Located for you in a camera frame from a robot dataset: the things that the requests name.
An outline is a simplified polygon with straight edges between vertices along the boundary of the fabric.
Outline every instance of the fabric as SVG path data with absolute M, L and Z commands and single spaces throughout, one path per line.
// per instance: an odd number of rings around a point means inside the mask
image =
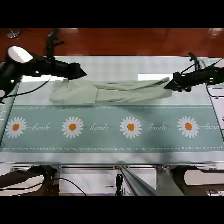
M 169 78 L 150 81 L 91 82 L 83 79 L 56 81 L 50 100 L 60 104 L 147 103 L 171 96 L 164 89 Z

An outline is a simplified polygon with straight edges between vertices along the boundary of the folded cloth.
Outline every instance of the folded cloth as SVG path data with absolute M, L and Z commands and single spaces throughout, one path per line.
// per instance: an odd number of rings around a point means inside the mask
M 141 103 L 171 96 L 172 90 L 164 89 L 168 82 L 169 78 L 119 82 L 55 81 L 50 100 L 59 104 Z

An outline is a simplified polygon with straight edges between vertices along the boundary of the daisy print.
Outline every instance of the daisy print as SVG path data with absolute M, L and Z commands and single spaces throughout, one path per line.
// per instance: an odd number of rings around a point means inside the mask
M 178 130 L 182 132 L 182 135 L 184 135 L 186 138 L 194 138 L 199 133 L 199 127 L 194 118 L 186 116 L 182 117 L 179 119 L 177 127 L 179 128 Z
M 69 117 L 65 122 L 63 122 L 62 131 L 64 132 L 66 138 L 75 138 L 76 136 L 82 134 L 82 130 L 83 121 L 78 117 Z
M 17 138 L 26 130 L 26 121 L 22 117 L 14 117 L 6 126 L 6 136 L 8 138 Z
M 135 119 L 134 117 L 126 117 L 121 122 L 120 131 L 123 132 L 123 135 L 125 135 L 126 138 L 132 139 L 141 134 L 141 126 L 142 125 L 138 119 Z

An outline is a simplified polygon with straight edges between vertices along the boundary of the flower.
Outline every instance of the flower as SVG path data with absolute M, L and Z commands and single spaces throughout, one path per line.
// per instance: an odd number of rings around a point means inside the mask
M 194 138 L 194 136 L 197 136 L 198 132 L 198 124 L 194 120 L 194 118 L 190 117 L 182 117 L 178 121 L 177 127 L 179 128 L 179 131 L 182 131 L 182 135 L 185 135 L 185 137 L 188 138 Z
M 120 131 L 123 131 L 123 135 L 125 135 L 126 138 L 135 138 L 141 134 L 141 126 L 142 125 L 138 119 L 135 119 L 134 117 L 126 117 L 121 122 Z
M 14 117 L 6 126 L 6 135 L 8 138 L 17 138 L 26 130 L 26 121 L 22 117 Z
M 66 138 L 75 138 L 76 136 L 82 134 L 81 131 L 83 130 L 83 121 L 78 117 L 69 117 L 65 122 L 63 122 L 62 127 L 62 131 L 64 132 Z

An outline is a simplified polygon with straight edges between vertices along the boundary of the wooden surface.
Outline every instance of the wooden surface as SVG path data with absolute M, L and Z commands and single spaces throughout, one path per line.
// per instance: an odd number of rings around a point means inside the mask
M 40 55 L 52 28 L 20 28 L 21 35 L 9 39 L 8 28 L 0 28 L 0 60 L 7 47 L 18 45 Z M 224 57 L 223 28 L 61 28 L 55 55 L 160 55 Z

